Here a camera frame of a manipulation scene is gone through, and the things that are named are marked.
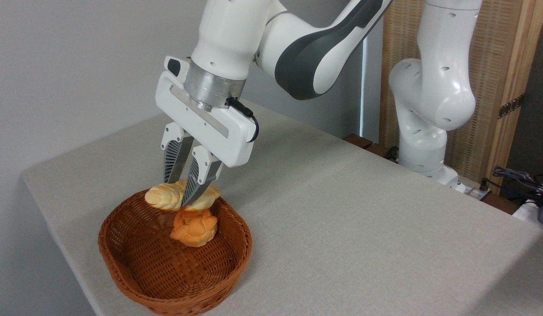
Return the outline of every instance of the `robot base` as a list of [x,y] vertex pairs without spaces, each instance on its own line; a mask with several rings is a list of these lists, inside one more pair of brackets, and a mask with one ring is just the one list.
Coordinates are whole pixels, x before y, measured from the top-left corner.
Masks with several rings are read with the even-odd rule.
[[466,187],[458,180],[458,174],[446,165],[443,165],[438,170],[432,172],[418,172],[422,176],[426,176],[432,180],[435,180],[449,188],[455,189],[458,192],[464,193]]

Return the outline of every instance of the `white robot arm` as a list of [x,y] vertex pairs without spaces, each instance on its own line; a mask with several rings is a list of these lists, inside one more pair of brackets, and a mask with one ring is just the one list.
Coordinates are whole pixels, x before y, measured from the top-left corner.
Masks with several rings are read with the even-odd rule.
[[389,77],[400,130],[398,163],[456,190],[464,186],[444,165],[446,132],[474,113],[468,50],[481,4],[427,0],[417,35],[421,60],[402,60]]
[[237,99],[254,59],[294,98],[317,97],[391,1],[351,0],[331,26],[313,28],[278,0],[208,0],[191,60],[167,57],[156,92],[157,106],[175,121],[161,144],[165,182],[179,179],[193,139],[200,143],[192,151],[183,205],[218,178],[222,163],[249,160],[258,123]]

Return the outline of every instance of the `wicker basket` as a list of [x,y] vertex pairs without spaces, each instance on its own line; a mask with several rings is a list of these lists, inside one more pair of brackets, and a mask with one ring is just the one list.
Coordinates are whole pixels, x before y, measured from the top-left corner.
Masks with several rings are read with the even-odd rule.
[[215,308],[246,268],[252,237],[245,221],[222,198],[211,207],[219,218],[215,238],[190,248],[169,237],[175,213],[134,194],[101,225],[98,244],[117,287],[161,315],[197,315]]

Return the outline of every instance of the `pale bread roll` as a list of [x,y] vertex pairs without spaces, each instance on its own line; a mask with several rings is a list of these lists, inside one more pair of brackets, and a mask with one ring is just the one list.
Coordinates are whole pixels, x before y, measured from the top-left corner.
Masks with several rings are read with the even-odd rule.
[[169,236],[188,247],[201,247],[213,239],[215,232],[217,218],[210,210],[180,211],[173,220],[173,230]]
[[207,190],[191,205],[181,207],[183,192],[185,191],[186,180],[179,180],[175,183],[163,183],[151,188],[144,199],[147,203],[155,208],[176,212],[184,210],[186,212],[198,212],[211,207],[215,200],[219,198],[221,192],[212,184]]
[[181,208],[183,188],[175,183],[163,183],[148,190],[144,200],[155,208],[177,211]]

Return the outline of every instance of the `black cable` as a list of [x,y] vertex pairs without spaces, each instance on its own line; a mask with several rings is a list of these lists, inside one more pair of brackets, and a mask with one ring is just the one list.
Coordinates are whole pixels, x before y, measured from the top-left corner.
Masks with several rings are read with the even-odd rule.
[[509,190],[508,188],[505,188],[503,186],[500,186],[499,184],[497,184],[496,182],[493,182],[492,180],[488,179],[488,178],[483,178],[484,180],[486,180],[488,183],[508,192],[509,194],[513,194],[513,195],[516,195],[516,196],[520,196],[522,198],[526,198],[527,200],[539,200],[539,202],[543,202],[542,201],[542,197],[541,196],[530,196],[530,195],[527,195],[527,194],[523,194],[521,192],[516,192],[514,190]]
[[255,132],[254,132],[254,136],[251,138],[249,143],[253,142],[256,138],[258,138],[258,134],[259,134],[259,123],[258,123],[258,120],[255,119],[255,116],[253,114],[252,114],[252,119],[254,120],[254,123],[255,123]]
[[253,142],[256,138],[258,138],[259,123],[258,123],[258,120],[255,119],[254,112],[252,112],[252,110],[250,110],[249,108],[246,108],[240,101],[238,101],[237,98],[233,98],[233,97],[227,98],[225,105],[231,106],[237,109],[241,114],[243,114],[247,118],[253,119],[254,124],[255,124],[255,131],[254,131],[254,136],[252,136],[252,139],[249,141],[249,143]]

